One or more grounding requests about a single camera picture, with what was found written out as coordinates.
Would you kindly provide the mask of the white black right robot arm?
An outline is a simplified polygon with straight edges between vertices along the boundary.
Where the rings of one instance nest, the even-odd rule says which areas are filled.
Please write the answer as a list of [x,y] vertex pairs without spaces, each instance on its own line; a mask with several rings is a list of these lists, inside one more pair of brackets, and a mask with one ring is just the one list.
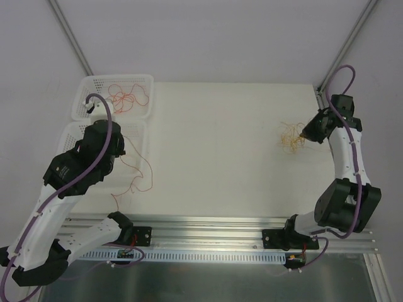
[[293,215],[283,228],[285,250],[301,249],[314,241],[313,235],[330,233],[346,239],[360,233],[378,206],[382,193],[372,186],[361,152],[362,124],[354,116],[351,96],[334,94],[329,106],[305,126],[301,137],[328,142],[334,162],[334,180],[318,198],[313,211]]

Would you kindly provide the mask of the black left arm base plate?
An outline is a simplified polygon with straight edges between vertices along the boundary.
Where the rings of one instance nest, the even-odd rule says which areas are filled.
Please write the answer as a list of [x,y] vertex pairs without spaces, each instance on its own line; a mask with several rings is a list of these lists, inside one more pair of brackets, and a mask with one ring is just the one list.
[[151,239],[152,227],[130,226],[122,230],[117,242],[127,246],[149,247],[151,245]]

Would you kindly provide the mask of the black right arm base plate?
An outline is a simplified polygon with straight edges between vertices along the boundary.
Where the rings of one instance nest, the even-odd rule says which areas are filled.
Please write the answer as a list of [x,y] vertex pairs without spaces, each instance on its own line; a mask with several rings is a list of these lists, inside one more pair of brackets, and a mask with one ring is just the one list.
[[319,250],[318,241],[311,237],[299,234],[293,230],[264,229],[262,230],[264,249],[289,250]]

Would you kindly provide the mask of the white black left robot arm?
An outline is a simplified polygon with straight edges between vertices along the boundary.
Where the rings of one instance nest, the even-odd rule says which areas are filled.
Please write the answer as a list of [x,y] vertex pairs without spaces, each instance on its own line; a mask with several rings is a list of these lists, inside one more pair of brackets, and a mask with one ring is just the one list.
[[114,160],[125,154],[124,147],[120,125],[98,120],[85,128],[74,148],[54,157],[26,230],[14,244],[1,249],[1,265],[14,268],[12,278],[17,285],[48,285],[75,260],[101,245],[130,245],[133,224],[119,211],[67,239],[56,237],[89,187],[112,172]]

